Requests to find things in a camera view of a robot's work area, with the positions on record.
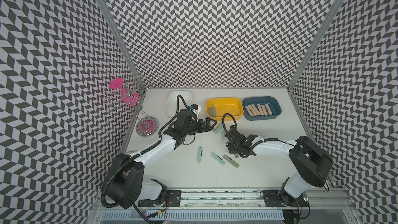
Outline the mint fruit knife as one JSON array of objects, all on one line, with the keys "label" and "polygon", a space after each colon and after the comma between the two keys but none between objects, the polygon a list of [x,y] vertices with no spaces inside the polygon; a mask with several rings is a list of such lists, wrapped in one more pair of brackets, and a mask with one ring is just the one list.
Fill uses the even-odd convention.
[{"label": "mint fruit knife", "polygon": [[222,129],[223,129],[223,124],[220,122],[220,123],[217,124],[216,128],[214,129],[214,133],[217,134]]},{"label": "mint fruit knife", "polygon": [[224,141],[225,139],[226,139],[225,131],[224,131],[224,129],[221,129],[221,140]]},{"label": "mint fruit knife", "polygon": [[202,155],[203,155],[203,146],[200,145],[198,147],[198,152],[197,152],[197,163],[201,163]]},{"label": "mint fruit knife", "polygon": [[211,154],[211,156],[219,163],[219,164],[221,164],[222,166],[225,166],[225,164],[226,164],[226,162],[220,157],[220,156],[218,156],[215,152],[211,152],[210,153]]}]

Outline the yellow storage box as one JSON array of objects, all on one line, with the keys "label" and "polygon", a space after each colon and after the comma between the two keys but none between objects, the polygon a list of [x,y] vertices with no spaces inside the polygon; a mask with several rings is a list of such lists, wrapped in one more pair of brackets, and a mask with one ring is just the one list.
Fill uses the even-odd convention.
[{"label": "yellow storage box", "polygon": [[[215,106],[217,117],[209,116],[208,108],[212,105]],[[235,120],[239,120],[244,113],[242,102],[236,97],[221,97],[209,99],[206,102],[205,109],[207,116],[216,121],[221,121],[223,115],[226,113],[231,114]]]}]

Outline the pink fruit knife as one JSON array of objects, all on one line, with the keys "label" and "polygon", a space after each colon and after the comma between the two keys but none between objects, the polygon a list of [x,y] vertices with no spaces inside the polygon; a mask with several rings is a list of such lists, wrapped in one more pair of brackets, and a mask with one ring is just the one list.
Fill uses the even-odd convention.
[{"label": "pink fruit knife", "polygon": [[266,108],[265,108],[265,105],[261,105],[261,107],[262,107],[264,116],[268,116],[268,112],[267,112],[267,110],[266,110]]},{"label": "pink fruit knife", "polygon": [[261,114],[262,116],[264,116],[264,113],[263,113],[263,110],[262,110],[261,105],[258,104],[257,106],[258,106],[258,109],[259,109],[260,114]]},{"label": "pink fruit knife", "polygon": [[249,107],[248,105],[245,106],[245,109],[247,110],[248,114],[249,114],[251,117],[254,116],[254,114],[252,113],[252,111],[251,111],[251,109],[250,109],[250,107]]},{"label": "pink fruit knife", "polygon": [[254,109],[254,111],[256,112],[256,114],[257,114],[258,116],[261,116],[261,113],[258,111],[258,109],[256,108],[256,106],[255,106],[254,104],[252,104],[251,106],[252,106],[252,108]]},{"label": "pink fruit knife", "polygon": [[266,110],[268,112],[268,115],[271,116],[273,113],[272,113],[272,110],[271,110],[270,106],[268,104],[265,104],[265,108],[266,108]]},{"label": "pink fruit knife", "polygon": [[256,111],[253,109],[253,107],[251,105],[248,105],[248,107],[250,108],[251,112],[253,113],[254,116],[257,116]]}]

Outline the white storage box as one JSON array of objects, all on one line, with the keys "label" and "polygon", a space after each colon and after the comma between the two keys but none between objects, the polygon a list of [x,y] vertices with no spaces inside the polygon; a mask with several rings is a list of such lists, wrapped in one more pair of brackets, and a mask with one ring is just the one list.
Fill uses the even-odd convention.
[{"label": "white storage box", "polygon": [[186,108],[181,100],[177,100],[177,97],[181,95],[187,106],[191,105],[192,93],[189,91],[175,90],[172,91],[167,99],[166,105],[164,107],[163,115],[166,118],[171,119],[175,116],[177,111],[177,102],[179,102],[179,108]]}]

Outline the dark teal storage box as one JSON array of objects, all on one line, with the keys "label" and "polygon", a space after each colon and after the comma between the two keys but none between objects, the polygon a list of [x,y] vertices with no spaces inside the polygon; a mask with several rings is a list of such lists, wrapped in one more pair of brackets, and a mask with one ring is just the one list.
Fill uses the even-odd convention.
[{"label": "dark teal storage box", "polygon": [[271,96],[247,97],[242,105],[249,121],[276,119],[282,113],[279,102]]}]

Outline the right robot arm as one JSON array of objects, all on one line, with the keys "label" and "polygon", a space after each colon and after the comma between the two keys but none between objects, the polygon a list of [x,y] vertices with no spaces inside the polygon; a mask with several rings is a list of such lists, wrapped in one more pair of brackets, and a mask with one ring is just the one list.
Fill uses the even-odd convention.
[{"label": "right robot arm", "polygon": [[307,136],[294,141],[278,138],[263,138],[258,135],[242,135],[231,114],[224,114],[221,126],[227,139],[229,152],[243,159],[250,156],[272,156],[292,162],[296,172],[288,177],[277,195],[284,206],[292,206],[303,199],[303,193],[311,187],[328,189],[326,179],[331,171],[333,160]]}]

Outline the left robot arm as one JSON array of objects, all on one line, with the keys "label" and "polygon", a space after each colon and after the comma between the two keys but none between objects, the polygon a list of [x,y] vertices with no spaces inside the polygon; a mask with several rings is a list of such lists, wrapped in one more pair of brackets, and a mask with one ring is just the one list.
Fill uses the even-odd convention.
[{"label": "left robot arm", "polygon": [[130,155],[117,155],[101,188],[102,206],[130,208],[136,201],[163,204],[167,187],[156,179],[145,182],[145,169],[176,150],[187,136],[209,132],[216,126],[217,121],[214,119],[198,118],[199,111],[196,104],[177,108],[173,118],[159,129],[156,142]]}]

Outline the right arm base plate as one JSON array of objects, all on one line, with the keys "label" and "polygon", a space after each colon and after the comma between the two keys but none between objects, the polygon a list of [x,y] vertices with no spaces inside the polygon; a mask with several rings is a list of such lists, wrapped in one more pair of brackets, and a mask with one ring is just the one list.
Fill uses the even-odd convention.
[{"label": "right arm base plate", "polygon": [[307,207],[308,204],[304,199],[303,195],[298,198],[294,198],[286,192],[280,192],[280,190],[266,189],[260,192],[260,196],[263,198],[264,203],[267,207]]}]

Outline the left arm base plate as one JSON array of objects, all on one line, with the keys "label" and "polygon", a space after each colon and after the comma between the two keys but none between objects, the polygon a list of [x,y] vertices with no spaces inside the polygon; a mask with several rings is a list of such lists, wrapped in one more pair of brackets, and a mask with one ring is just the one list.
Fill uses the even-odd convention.
[{"label": "left arm base plate", "polygon": [[139,200],[138,206],[165,208],[168,205],[168,207],[180,207],[181,194],[181,190],[166,190],[156,200]]}]

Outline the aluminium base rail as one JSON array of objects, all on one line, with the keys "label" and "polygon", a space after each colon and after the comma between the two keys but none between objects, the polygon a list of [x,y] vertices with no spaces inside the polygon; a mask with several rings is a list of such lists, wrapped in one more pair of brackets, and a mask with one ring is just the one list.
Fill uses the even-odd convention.
[{"label": "aluminium base rail", "polygon": [[353,209],[348,193],[342,188],[329,190],[324,188],[311,188],[303,193],[307,207],[267,207],[260,196],[262,190],[276,188],[171,188],[181,190],[180,207],[174,209]]}]

